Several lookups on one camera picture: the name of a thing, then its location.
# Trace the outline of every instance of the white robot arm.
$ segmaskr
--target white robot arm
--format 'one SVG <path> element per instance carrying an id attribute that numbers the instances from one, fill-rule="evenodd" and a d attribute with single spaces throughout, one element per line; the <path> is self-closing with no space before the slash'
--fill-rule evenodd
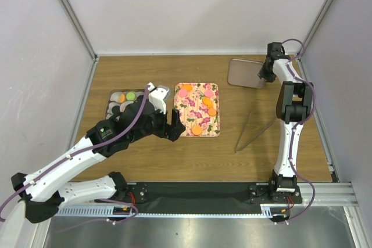
<path id="1" fill-rule="evenodd" d="M 165 101 L 170 96 L 169 88 L 155 87 L 150 83 L 147 91 L 150 92 L 148 100 L 142 95 L 124 112 L 117 110 L 111 118 L 100 121 L 75 146 L 49 165 L 32 174 L 17 173 L 12 177 L 16 191 L 29 185 L 19 195 L 26 202 L 26 218 L 30 222 L 42 222 L 55 215 L 59 208 L 71 204 L 95 199 L 122 199 L 127 193 L 127 183 L 119 172 L 93 181 L 69 181 L 145 136 L 154 134 L 171 141 L 179 138 L 185 127 L 178 110 L 172 110 L 172 123 L 167 123 Z"/>
<path id="2" fill-rule="evenodd" d="M 267 46 L 265 63 L 259 73 L 259 77 L 268 82 L 273 82 L 278 77 L 282 83 L 276 107 L 276 116 L 280 119 L 281 127 L 280 147 L 278 160 L 269 181 L 269 195 L 274 200 L 298 191 L 294 171 L 298 143 L 303 128 L 302 122 L 312 109 L 312 84 L 300 78 L 290 60 L 281 43 L 270 43 Z"/>

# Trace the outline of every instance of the green ball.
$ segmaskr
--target green ball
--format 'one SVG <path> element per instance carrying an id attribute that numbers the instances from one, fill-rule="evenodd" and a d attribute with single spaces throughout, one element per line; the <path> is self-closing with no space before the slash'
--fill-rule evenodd
<path id="1" fill-rule="evenodd" d="M 127 93 L 127 100 L 129 100 L 129 101 L 134 101 L 135 100 L 135 94 L 134 94 L 134 92 L 128 92 Z"/>

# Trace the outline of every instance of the pink floral tray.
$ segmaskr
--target pink floral tray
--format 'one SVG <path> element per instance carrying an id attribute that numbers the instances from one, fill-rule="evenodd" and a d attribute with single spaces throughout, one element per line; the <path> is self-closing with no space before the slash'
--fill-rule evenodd
<path id="1" fill-rule="evenodd" d="M 177 84 L 174 91 L 174 107 L 180 111 L 181 122 L 186 126 L 186 131 L 181 136 L 213 137 L 220 134 L 219 90 L 216 84 L 187 82 Z M 202 129 L 200 135 L 192 132 L 196 125 Z"/>

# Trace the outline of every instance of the orange fruit slice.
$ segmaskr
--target orange fruit slice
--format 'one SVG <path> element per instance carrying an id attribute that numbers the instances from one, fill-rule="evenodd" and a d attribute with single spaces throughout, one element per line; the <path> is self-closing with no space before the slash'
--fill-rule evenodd
<path id="1" fill-rule="evenodd" d="M 216 116 L 217 115 L 217 110 L 215 110 L 213 107 L 210 107 L 208 110 L 208 114 L 210 116 Z"/>
<path id="2" fill-rule="evenodd" d="M 181 88 L 186 89 L 187 91 L 192 91 L 192 86 L 189 84 L 184 84 Z"/>
<path id="3" fill-rule="evenodd" d="M 199 135 L 202 134 L 203 129 L 202 129 L 202 127 L 200 127 L 199 125 L 195 125 L 195 126 L 191 129 L 191 132 L 192 132 L 195 136 L 199 136 Z"/>
<path id="4" fill-rule="evenodd" d="M 207 97 L 203 98 L 203 104 L 206 105 L 207 107 L 213 107 L 212 101 Z"/>
<path id="5" fill-rule="evenodd" d="M 121 94 L 120 96 L 119 96 L 119 103 L 124 103 L 126 101 L 126 96 L 125 96 L 125 94 Z"/>

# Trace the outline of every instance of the cable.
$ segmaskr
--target cable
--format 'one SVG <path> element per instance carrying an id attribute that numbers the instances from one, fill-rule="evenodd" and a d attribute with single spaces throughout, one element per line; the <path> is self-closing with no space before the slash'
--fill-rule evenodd
<path id="1" fill-rule="evenodd" d="M 80 226 L 87 225 L 87 224 L 90 224 L 90 223 L 93 223 L 93 222 L 97 222 L 97 221 L 106 221 L 106 222 L 110 222 L 113 225 L 120 224 L 120 223 L 127 222 L 127 221 L 133 219 L 134 217 L 136 217 L 138 215 L 138 209 L 133 204 L 129 204 L 129 203 L 125 203 L 125 202 L 120 202 L 120 201 L 117 201 L 117 200 L 109 200 L 109 199 L 100 199 L 100 201 L 106 202 L 106 203 L 118 203 L 118 204 L 122 204 L 124 206 L 128 206 L 128 207 L 134 209 L 135 213 L 132 216 L 129 216 L 129 217 L 127 217 L 127 218 L 125 218 L 123 220 L 120 220 L 120 221 L 111 221 L 108 218 L 106 218 L 106 219 L 103 219 L 103 218 L 90 219 L 90 220 L 88 220 L 86 222 L 82 222 L 82 223 L 79 223 L 77 225 L 73 225 L 73 226 L 68 227 L 66 229 L 61 229 L 61 230 L 55 231 L 55 232 L 56 233 L 67 232 L 67 231 L 69 231 L 71 229 L 75 229 L 75 228 L 78 228 Z"/>
<path id="2" fill-rule="evenodd" d="M 142 102 L 141 102 L 141 105 L 139 107 L 139 110 L 138 110 L 137 114 L 135 115 L 135 117 L 134 117 L 133 121 L 131 122 L 131 124 L 129 124 L 128 127 L 126 129 L 124 129 L 123 132 L 121 132 L 120 134 L 116 135 L 112 139 L 109 139 L 106 142 L 102 142 L 102 143 L 99 143 L 97 145 L 93 145 L 93 146 L 89 146 L 87 148 L 82 148 L 80 150 L 77 150 L 77 151 L 73 152 L 72 154 L 70 154 L 71 158 L 73 158 L 74 156 L 76 156 L 76 155 L 78 155 L 78 154 L 80 154 L 82 152 L 85 152 L 85 151 L 88 151 L 88 150 L 93 150 L 93 149 L 96 149 L 96 148 L 101 148 L 103 146 L 109 145 L 110 143 L 118 140 L 119 138 L 121 138 L 122 136 L 124 136 L 126 133 L 128 133 L 132 129 L 132 127 L 136 124 L 136 122 L 138 121 L 139 117 L 142 114 L 142 111 L 144 110 L 145 103 L 146 103 L 146 100 L 147 100 L 148 95 L 149 95 L 149 89 L 148 88 L 149 88 L 149 86 L 147 85 L 146 88 L 145 88 L 144 98 L 142 99 Z M 58 161 L 57 163 L 55 163 L 51 167 L 47 168 L 43 173 L 41 173 L 39 176 L 37 176 L 36 178 L 34 178 L 32 183 L 35 184 L 37 181 L 39 181 L 41 178 L 43 178 L 44 176 L 46 176 L 49 172 L 51 172 L 52 170 L 54 170 L 56 167 L 60 166 L 61 164 L 63 164 L 67 160 L 70 160 L 70 159 L 67 158 L 67 157 L 65 157 L 61 161 Z M 22 193 L 27 188 L 29 188 L 31 185 L 32 184 L 30 184 L 30 183 L 26 184 L 24 187 L 18 189 L 9 198 L 7 198 L 5 200 L 5 202 L 2 203 L 2 205 L 0 206 L 0 222 L 5 222 L 5 219 L 3 219 L 1 217 L 1 212 L 4 210 L 4 208 L 6 207 L 6 205 L 11 200 L 13 200 L 16 196 L 18 196 L 20 193 Z"/>
<path id="3" fill-rule="evenodd" d="M 295 202 L 293 201 L 292 197 L 287 197 L 287 201 L 288 201 L 288 210 L 291 210 L 292 208 L 294 208 L 295 206 Z"/>
<path id="4" fill-rule="evenodd" d="M 302 124 L 304 124 L 304 123 L 307 122 L 310 118 L 313 117 L 314 112 L 315 112 L 315 109 L 316 109 L 316 100 L 317 100 L 317 98 L 316 98 L 316 93 L 315 93 L 315 90 L 314 90 L 314 87 L 312 86 L 312 84 L 309 83 L 308 81 L 305 81 L 305 80 L 303 80 L 303 79 L 301 79 L 301 78 L 296 77 L 296 76 L 295 76 L 295 73 L 291 70 L 291 68 L 290 68 L 290 66 L 289 66 L 289 63 L 291 63 L 293 60 L 295 60 L 295 59 L 297 59 L 298 57 L 300 57 L 300 56 L 303 55 L 303 53 L 304 53 L 304 51 L 305 51 L 305 45 L 304 45 L 303 42 L 301 42 L 300 40 L 298 40 L 298 39 L 293 39 L 293 38 L 291 38 L 291 39 L 287 39 L 287 40 L 283 41 L 282 44 L 284 44 L 284 43 L 286 43 L 286 42 L 288 42 L 288 41 L 296 41 L 296 42 L 299 42 L 299 43 L 301 44 L 301 51 L 299 52 L 298 55 L 296 55 L 295 57 L 293 57 L 292 59 L 290 59 L 289 61 L 287 61 L 287 65 L 286 65 L 286 67 L 287 67 L 287 69 L 289 70 L 289 72 L 291 73 L 291 75 L 293 76 L 293 78 L 294 78 L 295 80 L 300 81 L 300 82 L 303 82 L 304 84 L 306 84 L 306 85 L 311 89 L 311 91 L 312 91 L 312 93 L 313 93 L 313 96 L 314 96 L 313 107 L 312 107 L 312 109 L 311 109 L 311 111 L 310 111 L 310 114 L 308 115 L 307 118 L 305 118 L 304 120 L 301 120 L 301 121 L 297 122 L 297 123 L 293 126 L 293 128 L 292 128 L 292 133 L 291 133 L 291 141 L 290 141 L 290 143 L 289 143 L 289 164 L 291 165 L 292 171 L 294 172 L 294 174 L 295 174 L 298 178 L 300 178 L 300 179 L 302 179 L 303 181 L 305 181 L 305 182 L 306 182 L 307 184 L 309 184 L 310 187 L 313 189 L 313 195 L 312 195 L 312 198 L 310 199 L 309 204 L 308 204 L 308 205 L 305 207 L 305 209 L 302 210 L 299 214 L 297 214 L 296 216 L 294 216 L 294 217 L 292 217 L 292 218 L 289 219 L 289 221 L 292 221 L 292 220 L 294 220 L 294 219 L 297 219 L 297 218 L 298 218 L 299 216 L 301 216 L 303 213 L 305 213 L 305 212 L 310 208 L 310 206 L 312 206 L 312 204 L 313 204 L 313 202 L 314 202 L 314 199 L 315 199 L 315 187 L 314 187 L 314 185 L 311 183 L 311 181 L 309 181 L 308 179 L 306 179 L 306 178 L 304 178 L 303 176 L 301 176 L 301 175 L 297 172 L 295 166 L 293 165 L 293 162 L 292 162 L 292 161 L 293 161 L 293 158 L 292 158 L 292 150 L 293 150 L 293 143 L 294 143 L 294 140 L 295 140 L 296 128 L 297 128 L 298 125 L 302 125 Z M 285 221 L 285 222 L 280 222 L 279 224 L 287 224 L 287 221 Z"/>
<path id="5" fill-rule="evenodd" d="M 132 204 L 135 205 L 135 197 L 132 192 L 129 192 L 128 195 L 132 198 Z"/>

